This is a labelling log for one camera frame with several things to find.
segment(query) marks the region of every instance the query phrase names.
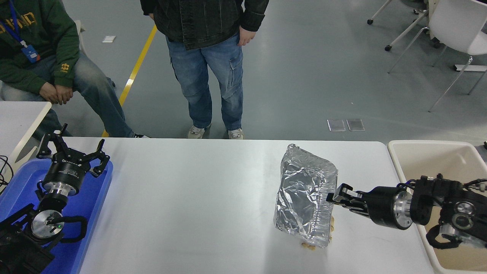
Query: white sneaker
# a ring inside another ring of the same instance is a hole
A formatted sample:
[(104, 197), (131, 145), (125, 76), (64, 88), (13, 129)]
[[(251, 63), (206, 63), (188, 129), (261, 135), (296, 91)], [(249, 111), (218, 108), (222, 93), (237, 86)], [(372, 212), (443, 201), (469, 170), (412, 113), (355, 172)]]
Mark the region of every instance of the white sneaker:
[(242, 128), (236, 130), (229, 130), (228, 131), (228, 138), (232, 140), (243, 140), (244, 138), (244, 131)]
[(202, 139), (203, 134), (205, 134), (206, 129), (204, 128), (197, 128), (195, 126), (191, 126), (189, 132), (187, 133), (188, 139)]

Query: denim jacket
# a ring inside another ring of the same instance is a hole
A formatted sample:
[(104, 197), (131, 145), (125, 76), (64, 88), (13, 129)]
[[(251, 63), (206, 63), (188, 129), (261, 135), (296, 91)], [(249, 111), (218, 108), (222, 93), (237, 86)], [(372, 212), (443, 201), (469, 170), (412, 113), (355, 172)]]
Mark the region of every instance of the denim jacket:
[(140, 0), (144, 15), (154, 13), (157, 29), (187, 50), (216, 45), (239, 26), (257, 31), (269, 0)]

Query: blue tray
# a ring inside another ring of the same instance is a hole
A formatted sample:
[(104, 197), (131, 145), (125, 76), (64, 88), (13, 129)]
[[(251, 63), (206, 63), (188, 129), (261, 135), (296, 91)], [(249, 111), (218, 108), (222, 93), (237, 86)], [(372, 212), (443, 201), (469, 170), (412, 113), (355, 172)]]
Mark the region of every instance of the blue tray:
[[(92, 166), (94, 165), (99, 165), (99, 161), (93, 161)], [(33, 203), (34, 208), (38, 207), (39, 200), (34, 191), (37, 189), (37, 182), (44, 179), (50, 166), (50, 159), (32, 159), (22, 165), (0, 196), (0, 221), (29, 203)], [(86, 174), (79, 194), (68, 198), (68, 204), (62, 214), (63, 216), (84, 216), (88, 220), (86, 237), (77, 243), (58, 243), (51, 250), (55, 259), (42, 272), (43, 274), (79, 273), (112, 180), (112, 171), (113, 164), (109, 162), (105, 171), (98, 178)], [(79, 224), (67, 223), (63, 233), (65, 237), (69, 238), (78, 236)]]

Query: beige bin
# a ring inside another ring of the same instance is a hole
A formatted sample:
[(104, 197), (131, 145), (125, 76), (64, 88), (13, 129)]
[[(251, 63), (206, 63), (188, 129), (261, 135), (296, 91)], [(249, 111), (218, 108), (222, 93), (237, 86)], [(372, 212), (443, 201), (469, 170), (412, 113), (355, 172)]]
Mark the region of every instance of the beige bin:
[[(475, 147), (465, 142), (398, 140), (388, 144), (389, 153), (399, 180), (419, 179), (421, 175), (467, 183), (478, 178), (487, 178), (487, 166)], [(443, 274), (487, 274), (487, 249), (462, 246), (455, 249), (432, 248), (426, 240), (426, 232), (439, 219), (439, 208), (435, 207), (431, 221), (418, 225), (430, 262), (437, 273)]]

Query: sneaker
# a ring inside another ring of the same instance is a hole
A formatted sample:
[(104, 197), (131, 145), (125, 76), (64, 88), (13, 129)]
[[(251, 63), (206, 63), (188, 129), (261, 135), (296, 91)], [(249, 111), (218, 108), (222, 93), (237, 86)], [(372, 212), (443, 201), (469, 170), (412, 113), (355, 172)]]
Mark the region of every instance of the sneaker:
[(197, 128), (195, 126), (191, 126), (189, 129), (189, 132), (187, 133), (187, 138), (188, 139), (202, 139), (203, 134), (205, 134), (205, 131), (211, 126), (207, 126), (206, 128)]
[(133, 137), (134, 138), (150, 138), (149, 136), (142, 135), (142, 134), (135, 134)]
[(242, 128), (236, 130), (229, 130), (228, 131), (228, 138), (233, 140), (243, 140), (244, 139), (244, 131)]

